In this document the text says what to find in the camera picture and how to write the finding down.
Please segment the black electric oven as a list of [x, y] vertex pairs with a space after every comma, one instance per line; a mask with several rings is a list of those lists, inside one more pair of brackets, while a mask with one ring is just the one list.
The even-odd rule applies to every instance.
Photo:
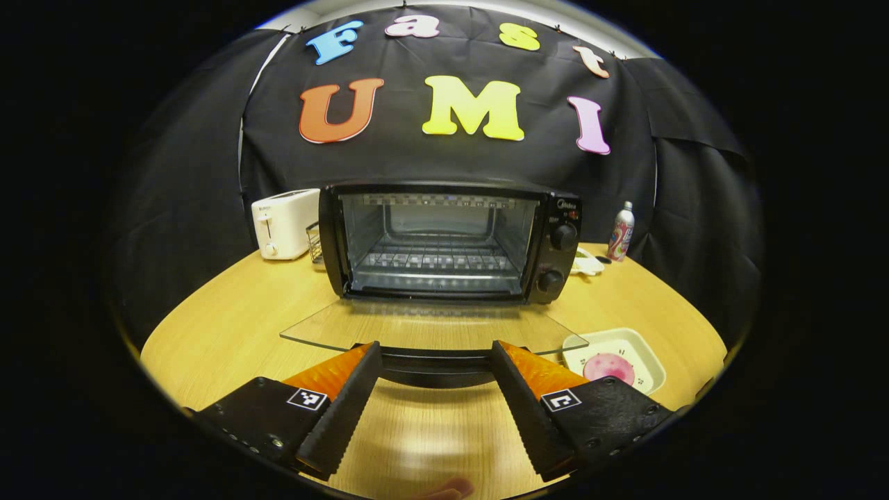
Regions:
[[569, 335], [546, 307], [570, 275], [581, 208], [511, 181], [326, 186], [319, 246], [335, 298], [281, 336], [336, 353], [378, 342], [384, 379], [408, 386], [492, 382], [495, 340], [549, 355]]

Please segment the pink ham slice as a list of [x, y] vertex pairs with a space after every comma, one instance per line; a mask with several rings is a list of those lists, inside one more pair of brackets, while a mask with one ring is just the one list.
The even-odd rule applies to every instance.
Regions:
[[613, 377], [626, 384], [635, 382], [635, 370], [631, 363], [621, 355], [614, 353], [598, 353], [584, 364], [582, 376], [590, 381], [604, 377]]

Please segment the pink and white bottle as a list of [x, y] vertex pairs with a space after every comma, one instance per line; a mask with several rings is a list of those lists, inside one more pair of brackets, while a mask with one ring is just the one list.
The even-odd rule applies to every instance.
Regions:
[[613, 221], [613, 228], [610, 232], [610, 240], [606, 257], [619, 262], [624, 260], [631, 243], [632, 234], [635, 228], [635, 215], [633, 212], [633, 203], [625, 201], [623, 208], [617, 212]]

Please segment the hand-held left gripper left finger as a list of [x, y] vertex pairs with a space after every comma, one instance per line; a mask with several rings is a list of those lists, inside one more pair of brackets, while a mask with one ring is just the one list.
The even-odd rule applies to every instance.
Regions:
[[194, 418], [267, 462], [326, 481], [381, 371], [381, 345], [358, 344], [283, 382], [255, 377]]

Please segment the white toaster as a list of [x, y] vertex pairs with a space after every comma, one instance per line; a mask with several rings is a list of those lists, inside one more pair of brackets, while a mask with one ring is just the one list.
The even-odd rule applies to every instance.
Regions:
[[258, 252], [265, 260], [294, 260], [308, 252], [307, 228], [318, 222], [320, 189], [293, 190], [251, 204]]

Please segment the cream square plate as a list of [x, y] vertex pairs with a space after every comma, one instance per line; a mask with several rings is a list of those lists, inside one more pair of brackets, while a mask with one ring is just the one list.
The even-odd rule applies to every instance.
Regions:
[[565, 338], [561, 355], [565, 366], [582, 376], [586, 360], [606, 352], [621, 355], [632, 364], [635, 382], [629, 385], [639, 392], [651, 395], [665, 383], [666, 371], [663, 364], [642, 336], [629, 327], [575, 333]]

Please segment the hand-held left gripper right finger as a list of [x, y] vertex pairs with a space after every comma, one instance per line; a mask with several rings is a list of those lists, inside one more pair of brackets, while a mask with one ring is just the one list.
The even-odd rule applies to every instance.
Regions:
[[491, 370], [543, 481], [603, 469], [675, 418], [620, 378], [590, 381], [501, 340], [492, 343]]

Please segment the white divided dish with grains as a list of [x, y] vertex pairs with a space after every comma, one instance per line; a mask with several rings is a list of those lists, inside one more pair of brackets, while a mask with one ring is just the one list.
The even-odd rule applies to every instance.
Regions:
[[571, 274], [584, 274], [586, 276], [600, 275], [604, 271], [604, 264], [596, 259], [593, 253], [579, 247], [576, 250]]

